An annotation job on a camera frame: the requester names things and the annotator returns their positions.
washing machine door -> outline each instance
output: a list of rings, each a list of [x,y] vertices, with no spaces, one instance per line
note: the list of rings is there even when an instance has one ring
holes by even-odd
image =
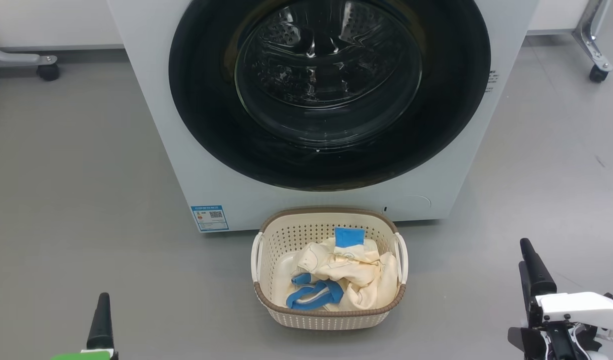
[[[225,165],[341,191],[451,143],[480,105],[490,58],[473,0],[193,0],[169,81],[190,133]]]

laundry basket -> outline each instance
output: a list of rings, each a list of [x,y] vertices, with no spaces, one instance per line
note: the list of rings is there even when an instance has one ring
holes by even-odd
[[[379,309],[339,312],[295,310],[278,305],[286,298],[286,289],[278,285],[279,278],[284,277],[280,283],[291,280],[288,273],[278,271],[286,263],[286,256],[290,258],[291,253],[300,251],[311,242],[333,237],[335,228],[364,229],[364,237],[377,243],[380,255],[388,251],[393,253],[399,264],[395,299]],[[289,328],[356,330],[376,326],[402,300],[408,273],[407,246],[398,228],[388,218],[369,210],[306,208],[282,211],[265,221],[251,249],[255,293],[270,316]]]

front-loading washing machine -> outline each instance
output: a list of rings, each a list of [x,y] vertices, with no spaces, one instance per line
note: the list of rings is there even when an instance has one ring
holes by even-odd
[[[538,0],[108,0],[201,232],[449,215]]]

white basket handle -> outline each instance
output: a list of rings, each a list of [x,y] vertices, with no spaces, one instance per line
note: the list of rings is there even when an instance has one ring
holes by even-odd
[[[251,278],[254,283],[258,282],[258,276],[260,274],[260,266],[261,266],[261,254],[263,250],[263,233],[262,231],[258,232],[253,240],[253,246],[251,248]]]
[[[400,264],[398,269],[400,284],[407,284],[407,278],[409,277],[409,253],[407,252],[405,239],[402,238],[399,232],[395,233],[395,259]]]

brown basket rim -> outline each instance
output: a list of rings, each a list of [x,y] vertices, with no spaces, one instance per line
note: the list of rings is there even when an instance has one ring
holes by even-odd
[[[393,233],[398,232],[398,227],[389,218],[372,210],[358,209],[354,207],[300,207],[297,209],[282,210],[276,212],[271,217],[266,219],[260,228],[260,232],[265,232],[266,228],[281,217],[288,215],[300,215],[300,214],[316,214],[316,213],[333,213],[333,214],[357,214],[357,215],[369,215],[378,218],[386,223]]]
[[[316,318],[369,317],[372,315],[380,315],[380,314],[388,313],[391,310],[393,310],[393,308],[395,308],[400,303],[400,301],[402,301],[402,298],[405,296],[405,291],[407,290],[407,285],[401,284],[400,289],[398,290],[393,301],[391,301],[389,305],[380,307],[379,309],[327,312],[327,311],[315,311],[315,310],[309,310],[309,311],[294,310],[294,309],[289,309],[287,307],[277,306],[276,304],[269,301],[269,299],[266,298],[265,294],[263,294],[263,290],[260,287],[260,282],[257,282],[257,281],[254,282],[253,287],[255,288],[255,294],[258,296],[261,303],[264,306],[266,306],[268,309],[273,310],[274,312],[281,313],[281,314],[287,314],[287,315],[299,315],[301,317],[316,317]]]
[[[300,215],[300,214],[316,214],[316,213],[334,213],[334,214],[358,214],[358,215],[369,215],[372,217],[376,217],[382,221],[384,221],[389,228],[393,231],[393,233],[398,232],[398,228],[396,224],[393,223],[386,216],[380,214],[379,212],[375,212],[372,210],[364,210],[357,209],[352,207],[300,207],[298,209],[289,209],[282,210],[273,214],[271,217],[266,219],[266,221],[262,224],[260,228],[260,232],[265,232],[267,227],[276,221],[277,219],[287,216],[287,215]],[[401,284],[400,289],[398,290],[395,298],[389,305],[380,307],[379,309],[371,309],[371,310],[357,310],[357,311],[336,311],[336,312],[326,312],[326,311],[315,311],[315,310],[294,310],[286,307],[278,306],[272,303],[266,296],[263,294],[263,290],[260,287],[260,282],[256,281],[253,283],[253,287],[255,288],[255,294],[260,299],[261,303],[266,306],[268,309],[273,310],[274,312],[288,315],[298,315],[301,317],[317,317],[317,318],[354,318],[354,317],[368,317],[372,315],[380,315],[384,313],[388,313],[393,308],[395,308],[402,298],[405,296],[405,290],[407,290],[406,284]]]

